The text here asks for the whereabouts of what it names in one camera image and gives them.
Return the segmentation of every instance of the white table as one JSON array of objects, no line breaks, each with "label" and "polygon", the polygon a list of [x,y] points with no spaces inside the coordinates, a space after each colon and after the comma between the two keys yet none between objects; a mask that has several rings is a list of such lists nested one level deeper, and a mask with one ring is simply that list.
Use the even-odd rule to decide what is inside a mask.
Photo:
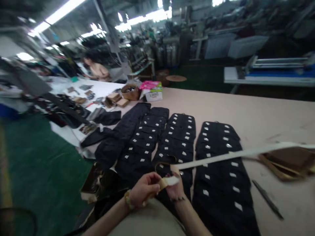
[{"label": "white table", "polygon": [[[100,84],[100,90],[105,85],[107,83]],[[108,93],[119,86],[122,85],[108,85]],[[131,102],[122,109],[122,115],[136,103]],[[185,113],[194,116],[197,136],[204,121],[230,124],[240,136],[243,149],[261,147],[277,141],[315,144],[313,102],[165,88],[163,100],[151,104],[152,107],[168,108],[170,115]],[[88,149],[93,152],[97,146],[95,144]],[[280,221],[256,187],[252,186],[251,194],[261,235],[314,236],[315,177],[283,183],[260,162],[246,159],[243,162],[250,179],[256,180],[267,191],[284,217],[284,221]]]}]

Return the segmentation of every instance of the brown cardboard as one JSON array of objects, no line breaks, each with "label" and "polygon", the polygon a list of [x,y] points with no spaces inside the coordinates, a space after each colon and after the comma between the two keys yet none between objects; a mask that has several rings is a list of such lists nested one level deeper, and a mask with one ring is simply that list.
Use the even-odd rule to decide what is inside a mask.
[{"label": "brown cardboard", "polygon": [[117,106],[124,108],[130,101],[128,99],[122,98],[116,102]]},{"label": "brown cardboard", "polygon": [[113,101],[114,103],[117,103],[120,99],[121,96],[119,93],[112,93],[110,95],[107,96],[111,101]]}]

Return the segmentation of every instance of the worker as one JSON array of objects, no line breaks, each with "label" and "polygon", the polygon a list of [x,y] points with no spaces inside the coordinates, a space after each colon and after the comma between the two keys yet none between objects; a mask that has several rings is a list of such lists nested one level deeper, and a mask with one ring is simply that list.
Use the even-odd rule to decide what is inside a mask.
[{"label": "worker", "polygon": [[105,215],[96,221],[83,236],[104,235],[172,235],[211,236],[187,199],[180,175],[179,182],[166,187],[182,224],[157,199],[161,177],[151,172],[142,176],[131,191],[120,199]]},{"label": "worker", "polygon": [[86,54],[83,58],[84,63],[90,67],[90,70],[93,76],[84,74],[85,77],[88,77],[93,80],[111,82],[111,77],[108,70],[99,63],[96,63],[92,60],[89,54]]}]

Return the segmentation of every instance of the small box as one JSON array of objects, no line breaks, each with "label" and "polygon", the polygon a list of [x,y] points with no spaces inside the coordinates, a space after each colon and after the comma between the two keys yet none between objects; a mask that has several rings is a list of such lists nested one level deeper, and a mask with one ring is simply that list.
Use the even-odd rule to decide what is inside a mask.
[{"label": "small box", "polygon": [[152,89],[143,89],[140,95],[140,99],[145,97],[147,102],[163,100],[162,91],[163,91],[162,83],[159,82],[159,84]]},{"label": "small box", "polygon": [[112,93],[110,95],[107,96],[111,101],[113,101],[114,103],[117,103],[120,99],[121,96],[119,93]]},{"label": "small box", "polygon": [[124,108],[130,101],[128,99],[122,98],[116,102],[117,106]]}]

